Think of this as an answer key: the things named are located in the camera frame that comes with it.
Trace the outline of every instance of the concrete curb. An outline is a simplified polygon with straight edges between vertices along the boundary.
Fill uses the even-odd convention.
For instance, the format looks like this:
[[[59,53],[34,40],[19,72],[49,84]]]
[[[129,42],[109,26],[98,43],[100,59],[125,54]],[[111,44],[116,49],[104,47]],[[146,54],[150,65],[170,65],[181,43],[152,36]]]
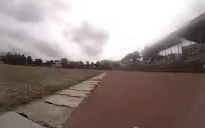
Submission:
[[[106,73],[0,115],[0,128],[61,128]]]

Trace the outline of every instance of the stadium roof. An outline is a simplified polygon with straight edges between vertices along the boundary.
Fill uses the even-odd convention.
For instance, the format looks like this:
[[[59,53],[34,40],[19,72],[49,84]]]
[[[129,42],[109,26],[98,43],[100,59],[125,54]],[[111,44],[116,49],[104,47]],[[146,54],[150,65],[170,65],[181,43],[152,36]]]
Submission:
[[[205,12],[189,22],[186,26],[144,49],[143,55],[156,55],[159,51],[178,44],[182,38],[196,43],[205,43]]]

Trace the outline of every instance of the cloudy sky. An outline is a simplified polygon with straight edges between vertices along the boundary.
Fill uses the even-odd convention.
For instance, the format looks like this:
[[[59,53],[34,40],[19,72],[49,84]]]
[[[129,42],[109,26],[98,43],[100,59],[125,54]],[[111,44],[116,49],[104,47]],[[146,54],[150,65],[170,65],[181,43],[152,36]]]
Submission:
[[[205,0],[0,0],[0,52],[118,60],[205,10]]]

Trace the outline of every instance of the grass field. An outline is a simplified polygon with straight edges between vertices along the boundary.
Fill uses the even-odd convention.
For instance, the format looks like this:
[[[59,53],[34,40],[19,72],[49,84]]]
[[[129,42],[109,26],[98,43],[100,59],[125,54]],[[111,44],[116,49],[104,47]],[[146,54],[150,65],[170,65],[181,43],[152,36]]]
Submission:
[[[0,64],[0,113],[102,73]]]

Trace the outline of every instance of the red running track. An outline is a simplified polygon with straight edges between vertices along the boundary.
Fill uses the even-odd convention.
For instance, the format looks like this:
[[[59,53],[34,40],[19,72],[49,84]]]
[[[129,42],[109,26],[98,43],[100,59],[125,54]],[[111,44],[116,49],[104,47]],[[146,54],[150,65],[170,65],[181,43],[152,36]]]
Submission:
[[[111,71],[64,128],[205,128],[205,74]]]

